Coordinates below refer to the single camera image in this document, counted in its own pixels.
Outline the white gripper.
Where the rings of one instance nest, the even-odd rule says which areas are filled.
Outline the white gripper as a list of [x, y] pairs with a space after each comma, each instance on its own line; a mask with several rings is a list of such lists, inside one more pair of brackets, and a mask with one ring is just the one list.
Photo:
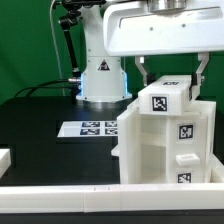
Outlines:
[[151, 11], [145, 0], [114, 4], [105, 11], [103, 37], [110, 55], [136, 56], [144, 86], [155, 81], [155, 74], [143, 55], [199, 53], [189, 87], [189, 100], [195, 100], [209, 52], [224, 50], [224, 0], [186, 0], [182, 9], [160, 11]]

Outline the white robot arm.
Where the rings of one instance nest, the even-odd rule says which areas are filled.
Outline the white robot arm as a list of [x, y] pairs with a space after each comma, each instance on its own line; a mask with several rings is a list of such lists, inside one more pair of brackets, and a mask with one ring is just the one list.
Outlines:
[[78, 98], [113, 104], [131, 97], [120, 59], [197, 53], [200, 86], [209, 54], [224, 50], [224, 0], [106, 0], [81, 8], [86, 69]]

